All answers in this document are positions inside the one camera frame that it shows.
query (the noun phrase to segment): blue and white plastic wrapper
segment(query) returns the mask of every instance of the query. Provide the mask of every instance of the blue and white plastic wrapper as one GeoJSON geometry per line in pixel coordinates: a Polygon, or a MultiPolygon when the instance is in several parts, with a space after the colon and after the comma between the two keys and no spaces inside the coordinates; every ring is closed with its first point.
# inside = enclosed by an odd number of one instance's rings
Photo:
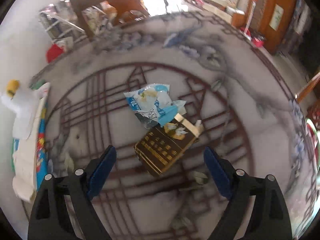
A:
{"type": "Polygon", "coordinates": [[[124,96],[134,112],[164,125],[178,112],[185,113],[186,102],[183,100],[172,102],[169,90],[169,85],[150,84],[139,90],[124,92],[124,96]]]}

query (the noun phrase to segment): blue gripper pad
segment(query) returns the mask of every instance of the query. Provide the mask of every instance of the blue gripper pad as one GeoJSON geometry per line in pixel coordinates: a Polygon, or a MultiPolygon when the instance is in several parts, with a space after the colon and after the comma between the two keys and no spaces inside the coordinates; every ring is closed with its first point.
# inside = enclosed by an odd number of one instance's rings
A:
{"type": "Polygon", "coordinates": [[[107,153],[104,155],[103,159],[100,159],[100,163],[97,168],[92,173],[88,181],[88,191],[87,197],[92,200],[93,197],[97,196],[102,189],[104,183],[106,182],[107,177],[116,162],[117,152],[116,149],[108,147],[107,153]]]}
{"type": "Polygon", "coordinates": [[[204,163],[207,165],[220,195],[230,200],[232,197],[230,179],[221,167],[217,158],[219,157],[214,150],[209,147],[205,148],[203,153],[204,163]]]}

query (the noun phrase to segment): screw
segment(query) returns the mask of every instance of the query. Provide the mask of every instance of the screw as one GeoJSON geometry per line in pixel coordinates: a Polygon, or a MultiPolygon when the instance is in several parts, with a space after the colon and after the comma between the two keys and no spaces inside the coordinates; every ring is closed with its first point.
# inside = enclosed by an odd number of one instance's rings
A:
{"type": "Polygon", "coordinates": [[[44,176],[44,179],[45,180],[50,180],[52,178],[52,175],[51,174],[47,174],[44,176]]]}
{"type": "Polygon", "coordinates": [[[83,173],[84,173],[83,169],[78,169],[78,170],[75,171],[75,174],[76,174],[77,176],[80,176],[80,175],[82,175],[83,173]]]}
{"type": "Polygon", "coordinates": [[[268,180],[270,180],[270,181],[274,181],[276,178],[275,178],[275,176],[273,176],[273,175],[268,175],[267,176],[267,178],[268,178],[268,180]]]}
{"type": "Polygon", "coordinates": [[[244,171],[241,169],[236,170],[236,174],[239,176],[243,176],[244,175],[244,171]]]}

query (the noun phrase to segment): wooden door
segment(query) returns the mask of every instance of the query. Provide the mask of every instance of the wooden door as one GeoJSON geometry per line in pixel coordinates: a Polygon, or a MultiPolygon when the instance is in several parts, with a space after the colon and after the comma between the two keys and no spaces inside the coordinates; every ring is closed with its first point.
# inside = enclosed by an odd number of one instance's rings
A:
{"type": "Polygon", "coordinates": [[[267,0],[259,31],[267,39],[264,47],[270,54],[275,54],[278,45],[281,43],[290,24],[295,5],[296,0],[267,0]],[[276,4],[283,8],[284,12],[277,30],[274,30],[269,24],[276,4]]]}

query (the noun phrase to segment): snack wrapper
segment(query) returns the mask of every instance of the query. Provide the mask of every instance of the snack wrapper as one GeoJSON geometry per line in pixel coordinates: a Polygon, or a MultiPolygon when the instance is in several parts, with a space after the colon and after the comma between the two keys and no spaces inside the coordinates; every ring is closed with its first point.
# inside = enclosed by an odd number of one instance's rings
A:
{"type": "Polygon", "coordinates": [[[131,109],[143,117],[164,125],[179,112],[185,113],[185,101],[172,101],[169,97],[170,85],[150,84],[139,90],[124,92],[131,109]]]}

